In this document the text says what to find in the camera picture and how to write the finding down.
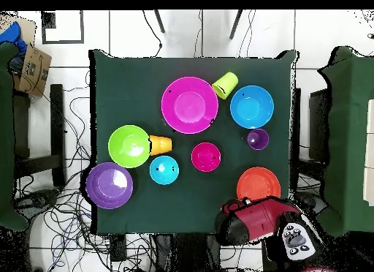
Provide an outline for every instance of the bowl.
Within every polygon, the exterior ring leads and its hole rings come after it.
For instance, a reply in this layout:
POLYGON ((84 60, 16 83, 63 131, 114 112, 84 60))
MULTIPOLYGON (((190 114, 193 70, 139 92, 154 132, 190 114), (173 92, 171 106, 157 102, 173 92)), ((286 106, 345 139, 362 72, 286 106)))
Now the bowl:
POLYGON ((269 92, 259 86, 246 86, 232 97, 230 113, 234 121, 247 129, 264 126, 274 112, 274 102, 269 92))
POLYGON ((177 179, 179 166, 174 158, 159 156, 151 162, 149 174, 157 184, 169 185, 177 179))
POLYGON ((108 143, 109 155, 121 167, 139 167, 150 156, 150 141, 147 132, 135 125, 126 125, 115 130, 108 143))
POLYGON ((130 199, 133 182, 129 171, 124 167, 113 162, 104 162, 90 171, 85 188, 97 206, 114 209, 130 199))
POLYGON ((161 111, 174 130, 198 133, 206 130, 217 116, 218 98, 207 81, 186 76, 167 86, 161 99, 161 111))
POLYGON ((192 150, 191 161, 199 171, 210 172, 219 166, 221 153, 214 144, 203 142, 196 145, 192 150))
POLYGON ((281 185, 273 172, 264 167, 252 167, 246 170, 237 182, 237 198, 250 201, 268 196, 281 197, 281 185))

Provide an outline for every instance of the cardboard box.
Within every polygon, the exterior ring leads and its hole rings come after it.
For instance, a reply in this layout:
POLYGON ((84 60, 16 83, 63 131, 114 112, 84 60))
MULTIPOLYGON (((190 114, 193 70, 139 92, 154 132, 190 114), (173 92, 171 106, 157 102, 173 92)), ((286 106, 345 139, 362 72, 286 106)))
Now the cardboard box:
POLYGON ((21 77, 13 75, 14 88, 27 94, 42 97, 52 57, 34 47, 36 30, 34 21, 17 16, 2 15, 0 16, 0 33, 8 29, 15 21, 20 25, 20 37, 27 44, 27 51, 21 77))

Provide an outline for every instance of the orange plate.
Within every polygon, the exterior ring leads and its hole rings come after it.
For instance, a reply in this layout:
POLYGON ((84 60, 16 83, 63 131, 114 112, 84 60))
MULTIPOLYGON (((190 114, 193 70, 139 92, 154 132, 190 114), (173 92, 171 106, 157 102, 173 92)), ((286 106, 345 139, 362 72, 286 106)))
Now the orange plate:
POLYGON ((279 180, 264 167, 252 167, 240 176, 237 182, 237 197, 247 197, 251 201, 264 199, 267 196, 281 197, 279 180))

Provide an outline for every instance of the lime green bowl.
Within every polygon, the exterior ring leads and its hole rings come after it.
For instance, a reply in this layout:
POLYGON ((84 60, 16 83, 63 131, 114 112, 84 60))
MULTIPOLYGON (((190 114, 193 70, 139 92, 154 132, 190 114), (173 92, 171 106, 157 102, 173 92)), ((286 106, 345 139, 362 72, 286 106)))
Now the lime green bowl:
POLYGON ((139 167, 150 156, 147 132, 134 125, 115 130, 109 138, 109 155, 121 167, 139 167))

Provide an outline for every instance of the yellow cup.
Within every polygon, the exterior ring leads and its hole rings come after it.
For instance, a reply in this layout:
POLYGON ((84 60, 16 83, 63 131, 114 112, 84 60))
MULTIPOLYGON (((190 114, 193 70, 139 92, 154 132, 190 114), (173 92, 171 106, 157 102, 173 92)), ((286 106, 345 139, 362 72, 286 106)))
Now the yellow cup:
POLYGON ((155 135, 150 135, 149 139, 151 141, 150 155, 158 155, 167 153, 172 150, 172 139, 168 137, 157 137, 155 135))
POLYGON ((212 88, 214 92, 222 99, 226 99, 229 94, 234 90, 239 80, 237 76, 232 72, 227 72, 222 78, 217 80, 212 88))

